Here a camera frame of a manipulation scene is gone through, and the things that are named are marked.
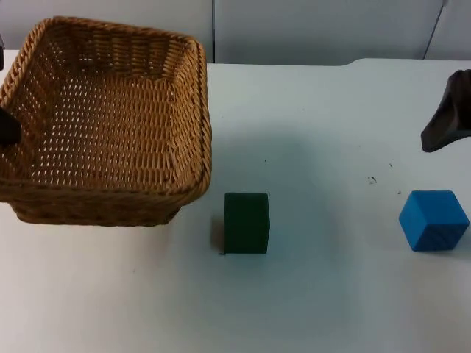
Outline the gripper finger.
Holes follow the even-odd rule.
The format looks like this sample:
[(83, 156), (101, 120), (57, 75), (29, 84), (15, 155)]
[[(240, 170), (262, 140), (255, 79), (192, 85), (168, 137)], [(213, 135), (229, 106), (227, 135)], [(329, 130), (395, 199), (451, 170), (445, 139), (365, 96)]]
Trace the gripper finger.
[(448, 78), (439, 106), (420, 135), (422, 150), (431, 153), (469, 136), (470, 69), (466, 69)]
[(10, 146), (21, 141), (21, 124), (6, 110), (0, 108), (0, 144)]

